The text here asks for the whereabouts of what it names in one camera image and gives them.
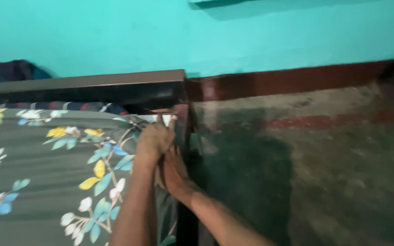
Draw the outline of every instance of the floor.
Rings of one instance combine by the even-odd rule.
[[[257,231],[279,246],[394,246],[394,86],[194,107],[191,177]]]

